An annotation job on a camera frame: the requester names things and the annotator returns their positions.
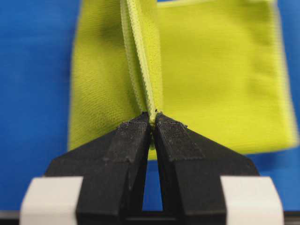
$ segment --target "black 3d-printed part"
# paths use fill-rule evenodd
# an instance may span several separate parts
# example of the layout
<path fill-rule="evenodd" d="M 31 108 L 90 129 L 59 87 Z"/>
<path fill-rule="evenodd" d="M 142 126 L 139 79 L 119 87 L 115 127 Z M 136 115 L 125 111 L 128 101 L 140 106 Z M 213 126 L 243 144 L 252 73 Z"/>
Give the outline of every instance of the black 3d-printed part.
<path fill-rule="evenodd" d="M 154 140 L 165 213 L 184 224 L 224 224 L 220 175 L 259 175 L 253 162 L 159 114 Z"/>
<path fill-rule="evenodd" d="M 78 224 L 117 224 L 123 214 L 142 211 L 151 138 L 148 120 L 143 113 L 51 162 L 45 176 L 83 176 Z"/>

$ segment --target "blue background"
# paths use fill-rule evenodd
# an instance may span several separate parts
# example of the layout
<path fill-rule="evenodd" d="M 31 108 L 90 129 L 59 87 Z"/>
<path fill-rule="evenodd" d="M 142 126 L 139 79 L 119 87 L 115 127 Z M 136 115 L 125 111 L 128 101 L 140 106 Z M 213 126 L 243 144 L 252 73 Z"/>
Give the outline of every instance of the blue background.
<path fill-rule="evenodd" d="M 300 126 L 300 1 L 279 0 L 292 99 Z M 70 59 L 78 0 L 11 0 L 0 8 L 0 210 L 18 210 L 32 177 L 67 149 Z M 300 210 L 300 149 L 250 155 L 285 210 Z M 160 210 L 149 162 L 145 210 Z"/>

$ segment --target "fabric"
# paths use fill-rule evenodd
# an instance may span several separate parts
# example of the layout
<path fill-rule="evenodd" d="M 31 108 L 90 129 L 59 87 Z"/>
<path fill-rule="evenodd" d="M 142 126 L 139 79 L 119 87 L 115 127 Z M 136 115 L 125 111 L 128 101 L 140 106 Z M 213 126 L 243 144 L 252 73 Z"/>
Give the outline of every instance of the fabric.
<path fill-rule="evenodd" d="M 83 1 L 70 149 L 144 110 L 151 124 L 162 111 L 240 153 L 297 145 L 273 3 Z"/>

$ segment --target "white block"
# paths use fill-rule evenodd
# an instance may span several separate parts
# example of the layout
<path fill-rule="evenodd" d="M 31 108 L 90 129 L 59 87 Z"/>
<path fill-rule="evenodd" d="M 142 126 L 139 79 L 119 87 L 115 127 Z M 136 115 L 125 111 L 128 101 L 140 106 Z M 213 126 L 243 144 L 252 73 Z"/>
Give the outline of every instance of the white block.
<path fill-rule="evenodd" d="M 76 225 L 83 177 L 34 178 L 21 206 L 21 225 Z"/>
<path fill-rule="evenodd" d="M 283 208 L 270 177 L 221 176 L 227 225 L 283 225 Z"/>

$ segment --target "yellow-green fabric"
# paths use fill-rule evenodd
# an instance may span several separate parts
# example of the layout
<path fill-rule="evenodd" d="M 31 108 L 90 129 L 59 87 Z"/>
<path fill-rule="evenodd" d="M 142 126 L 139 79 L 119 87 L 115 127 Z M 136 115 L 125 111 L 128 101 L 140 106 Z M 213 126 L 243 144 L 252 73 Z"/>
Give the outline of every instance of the yellow-green fabric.
<path fill-rule="evenodd" d="M 270 0 L 83 0 L 69 148 L 155 109 L 240 153 L 298 143 Z M 156 159 L 150 151 L 149 159 Z"/>

